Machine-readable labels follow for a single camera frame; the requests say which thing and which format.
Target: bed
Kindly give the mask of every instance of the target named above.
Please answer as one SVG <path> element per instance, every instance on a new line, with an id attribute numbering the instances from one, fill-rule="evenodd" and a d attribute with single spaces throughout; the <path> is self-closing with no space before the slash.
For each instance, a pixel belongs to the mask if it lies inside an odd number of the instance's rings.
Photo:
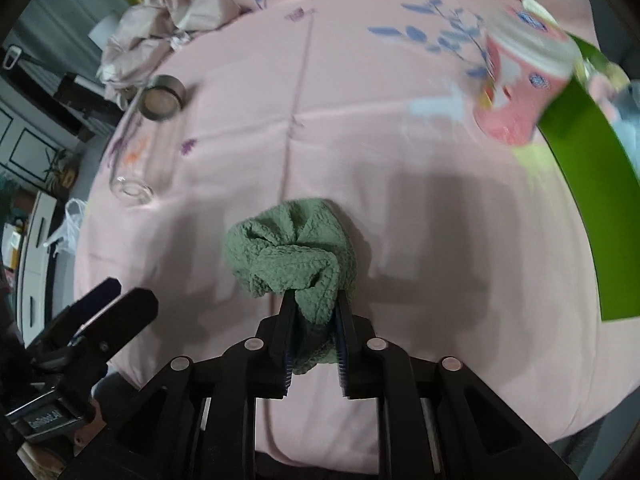
<path id="1" fill-rule="evenodd" d="M 640 320 L 600 321 L 589 243 L 544 139 L 503 146 L 470 113 L 484 16 L 508 0 L 236 1 L 253 12 L 160 69 L 190 94 L 170 189 L 122 206 L 111 148 L 94 181 L 76 297 L 113 276 L 160 301 L 114 367 L 142 386 L 177 355 L 252 336 L 278 299 L 240 289 L 223 235 L 317 196 L 356 247 L 356 313 L 411 355 L 461 358 L 546 441 L 640 385 Z M 588 0 L 538 1 L 596 43 Z M 318 365 L 285 400 L 258 402 L 256 449 L 376 472 L 375 403 L 343 399 L 335 365 Z"/>

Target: green towel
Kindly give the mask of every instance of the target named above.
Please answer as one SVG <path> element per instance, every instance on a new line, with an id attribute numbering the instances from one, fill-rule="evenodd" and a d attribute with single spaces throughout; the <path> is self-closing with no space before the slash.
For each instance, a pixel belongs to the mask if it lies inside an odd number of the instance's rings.
<path id="1" fill-rule="evenodd" d="M 254 298 L 296 291 L 302 316 L 294 330 L 294 373 L 335 363 L 335 330 L 329 326 L 335 298 L 353 293 L 356 257 L 327 202 L 285 202 L 233 226 L 225 258 Z"/>

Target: jar lid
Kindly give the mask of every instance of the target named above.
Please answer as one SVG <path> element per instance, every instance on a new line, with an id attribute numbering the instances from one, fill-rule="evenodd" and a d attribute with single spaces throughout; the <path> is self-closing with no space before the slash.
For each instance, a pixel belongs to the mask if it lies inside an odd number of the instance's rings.
<path id="1" fill-rule="evenodd" d="M 487 34 L 515 57 L 551 76 L 569 78 L 580 49 L 560 27 L 522 6 L 507 6 L 486 20 Z"/>
<path id="2" fill-rule="evenodd" d="M 167 121 L 182 110 L 186 89 L 171 75 L 156 75 L 140 96 L 140 113 L 151 121 Z"/>

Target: white plastic bag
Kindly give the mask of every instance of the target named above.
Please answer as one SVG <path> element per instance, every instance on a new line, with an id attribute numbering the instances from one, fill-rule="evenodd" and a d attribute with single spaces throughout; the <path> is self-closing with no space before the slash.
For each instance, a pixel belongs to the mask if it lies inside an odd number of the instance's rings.
<path id="1" fill-rule="evenodd" d="M 71 206 L 75 205 L 78 208 L 77 213 L 72 213 Z M 78 200 L 72 198 L 65 205 L 65 220 L 62 225 L 56 229 L 56 231 L 47 238 L 47 241 L 43 243 L 45 247 L 49 247 L 51 244 L 56 244 L 56 250 L 54 256 L 60 251 L 65 253 L 76 254 L 78 248 L 78 238 L 80 236 L 80 227 L 82 226 L 82 220 L 84 219 L 84 212 L 86 210 L 86 202 L 84 200 Z"/>

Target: pink cup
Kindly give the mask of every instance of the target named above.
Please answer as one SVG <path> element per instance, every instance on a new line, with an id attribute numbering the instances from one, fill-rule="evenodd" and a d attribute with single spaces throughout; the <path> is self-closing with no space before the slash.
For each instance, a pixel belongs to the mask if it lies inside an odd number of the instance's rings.
<path id="1" fill-rule="evenodd" d="M 557 25 L 521 6 L 492 16 L 486 28 L 489 75 L 474 116 L 487 135 L 522 146 L 569 82 L 580 50 Z"/>

